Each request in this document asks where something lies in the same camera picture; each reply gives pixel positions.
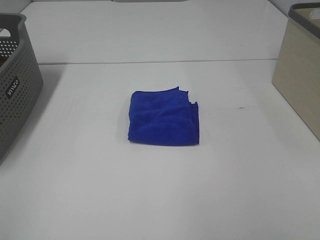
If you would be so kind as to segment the beige bin with grey rim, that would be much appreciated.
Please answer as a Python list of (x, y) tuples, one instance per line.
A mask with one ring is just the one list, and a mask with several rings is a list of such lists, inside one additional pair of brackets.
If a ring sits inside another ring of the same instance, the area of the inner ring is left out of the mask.
[(293, 4), (272, 84), (305, 125), (320, 137), (320, 4)]

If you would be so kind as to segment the grey perforated plastic basket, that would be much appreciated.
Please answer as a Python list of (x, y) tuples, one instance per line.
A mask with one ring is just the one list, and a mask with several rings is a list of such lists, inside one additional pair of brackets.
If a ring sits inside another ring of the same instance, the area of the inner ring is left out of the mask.
[(0, 156), (3, 158), (29, 118), (43, 87), (43, 77), (23, 14), (1, 13)]

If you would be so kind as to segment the blue towel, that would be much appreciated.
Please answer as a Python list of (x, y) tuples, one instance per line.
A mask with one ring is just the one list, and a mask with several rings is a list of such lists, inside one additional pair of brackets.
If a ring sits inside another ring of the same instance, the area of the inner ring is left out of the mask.
[(128, 140), (158, 146), (200, 143), (199, 105), (177, 86), (163, 91), (135, 91), (129, 106)]

